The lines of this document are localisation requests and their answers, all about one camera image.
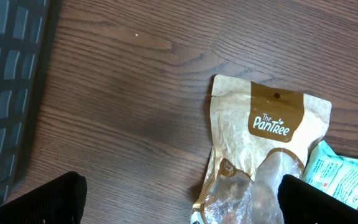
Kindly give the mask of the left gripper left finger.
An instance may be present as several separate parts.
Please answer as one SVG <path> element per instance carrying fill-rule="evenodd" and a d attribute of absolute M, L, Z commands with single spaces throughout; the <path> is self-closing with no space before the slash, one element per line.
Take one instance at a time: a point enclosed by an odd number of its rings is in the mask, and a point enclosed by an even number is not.
<path fill-rule="evenodd" d="M 70 171 L 0 207 L 0 224 L 80 224 L 86 178 Z"/>

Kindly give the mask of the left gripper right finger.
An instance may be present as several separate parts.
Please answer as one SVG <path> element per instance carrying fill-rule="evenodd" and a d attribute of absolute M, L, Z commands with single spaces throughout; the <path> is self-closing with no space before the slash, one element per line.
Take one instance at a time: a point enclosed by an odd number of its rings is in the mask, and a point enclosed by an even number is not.
<path fill-rule="evenodd" d="M 292 175 L 284 175 L 278 202 L 285 224 L 358 224 L 358 211 Z"/>

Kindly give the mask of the teal snack packet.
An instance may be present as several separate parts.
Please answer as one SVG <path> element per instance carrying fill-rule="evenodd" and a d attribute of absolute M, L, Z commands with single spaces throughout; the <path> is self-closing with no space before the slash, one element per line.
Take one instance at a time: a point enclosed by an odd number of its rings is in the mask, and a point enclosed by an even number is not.
<path fill-rule="evenodd" d="M 358 208 L 358 159 L 337 155 L 326 141 L 319 142 L 312 150 L 302 180 Z"/>

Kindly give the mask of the brown Pantree snack bag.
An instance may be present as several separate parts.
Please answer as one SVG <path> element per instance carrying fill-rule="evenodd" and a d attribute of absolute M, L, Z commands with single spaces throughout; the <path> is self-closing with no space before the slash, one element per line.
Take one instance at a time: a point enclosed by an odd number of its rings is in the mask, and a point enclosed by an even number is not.
<path fill-rule="evenodd" d="M 216 75 L 213 146 L 192 223 L 283 223 L 278 188 L 300 178 L 325 136 L 332 104 L 304 93 Z"/>

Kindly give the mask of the dark grey plastic basket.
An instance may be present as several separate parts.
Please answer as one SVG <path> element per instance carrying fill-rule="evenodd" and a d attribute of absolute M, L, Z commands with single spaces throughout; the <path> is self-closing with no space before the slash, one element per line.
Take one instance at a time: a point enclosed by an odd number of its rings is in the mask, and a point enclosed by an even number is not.
<path fill-rule="evenodd" d="M 61 0 L 0 0 L 0 206 L 29 165 Z"/>

